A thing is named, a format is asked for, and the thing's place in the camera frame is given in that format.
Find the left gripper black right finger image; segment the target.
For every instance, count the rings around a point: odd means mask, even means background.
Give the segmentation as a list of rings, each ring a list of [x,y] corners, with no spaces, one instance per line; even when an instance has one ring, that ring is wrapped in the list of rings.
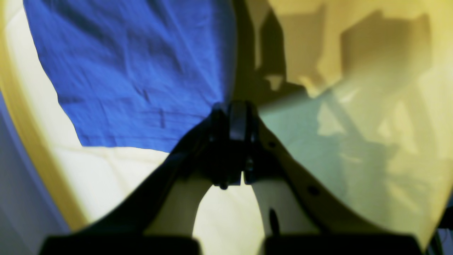
[[[420,255],[413,236],[354,213],[298,163],[247,101],[230,104],[230,184],[251,185],[263,255]]]

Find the left gripper white left finger image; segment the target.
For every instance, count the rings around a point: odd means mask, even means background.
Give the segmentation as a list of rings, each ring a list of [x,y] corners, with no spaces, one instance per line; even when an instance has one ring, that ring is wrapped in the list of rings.
[[[192,237],[200,201],[212,185],[241,178],[219,165],[228,139],[227,111],[215,106],[120,205],[81,231],[50,236],[40,254],[200,255]]]

